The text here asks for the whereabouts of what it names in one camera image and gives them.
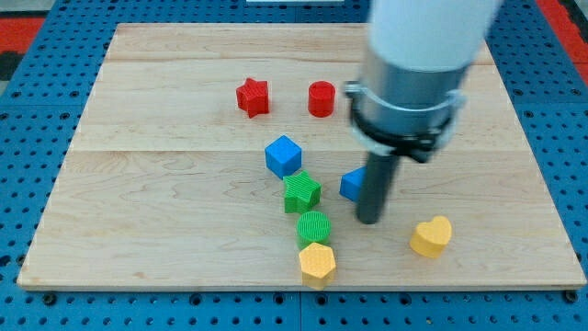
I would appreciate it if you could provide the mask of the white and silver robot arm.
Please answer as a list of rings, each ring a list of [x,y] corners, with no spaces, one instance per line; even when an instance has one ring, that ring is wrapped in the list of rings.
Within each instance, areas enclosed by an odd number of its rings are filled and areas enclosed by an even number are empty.
[[[455,133],[460,86],[502,0],[373,0],[358,78],[345,86],[356,138],[425,163]]]

